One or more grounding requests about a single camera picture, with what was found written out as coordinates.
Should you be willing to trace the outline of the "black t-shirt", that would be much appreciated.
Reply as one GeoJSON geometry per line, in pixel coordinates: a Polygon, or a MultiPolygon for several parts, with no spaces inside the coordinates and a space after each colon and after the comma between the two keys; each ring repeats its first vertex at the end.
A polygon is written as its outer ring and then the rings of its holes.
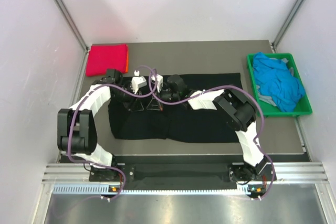
{"type": "MultiPolygon", "coordinates": [[[[242,88],[240,73],[181,74],[188,88],[210,89],[221,85],[242,88]]],[[[140,99],[143,111],[129,111],[111,93],[108,104],[113,136],[122,140],[172,139],[185,143],[238,143],[236,132],[219,111],[192,110],[183,104],[163,105],[163,111],[147,110],[152,97],[140,99]]]]}

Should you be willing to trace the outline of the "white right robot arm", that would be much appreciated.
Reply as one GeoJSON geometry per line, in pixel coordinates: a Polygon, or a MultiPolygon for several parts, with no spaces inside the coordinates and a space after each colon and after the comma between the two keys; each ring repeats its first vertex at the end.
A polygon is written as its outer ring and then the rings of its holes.
{"type": "Polygon", "coordinates": [[[163,82],[161,75],[152,73],[149,81],[150,91],[159,104],[184,105],[193,111],[216,111],[235,131],[243,150],[244,163],[231,172],[232,180],[241,185],[258,179],[267,180],[266,168],[272,166],[272,161],[260,145],[259,136],[263,128],[258,128],[256,123],[256,115],[262,111],[249,93],[236,86],[192,90],[176,74],[163,82]]]}

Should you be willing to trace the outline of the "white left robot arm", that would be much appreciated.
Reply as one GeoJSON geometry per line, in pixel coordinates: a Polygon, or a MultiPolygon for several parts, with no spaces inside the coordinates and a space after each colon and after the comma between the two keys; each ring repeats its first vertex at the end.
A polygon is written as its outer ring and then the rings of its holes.
{"type": "Polygon", "coordinates": [[[114,155],[98,144],[95,116],[111,98],[120,100],[128,108],[140,105],[140,89],[147,81],[138,71],[134,74],[130,82],[124,83],[120,71],[109,69],[77,103],[60,109],[57,115],[58,149],[65,152],[71,162],[88,164],[107,180],[123,179],[124,173],[118,168],[114,155]]]}

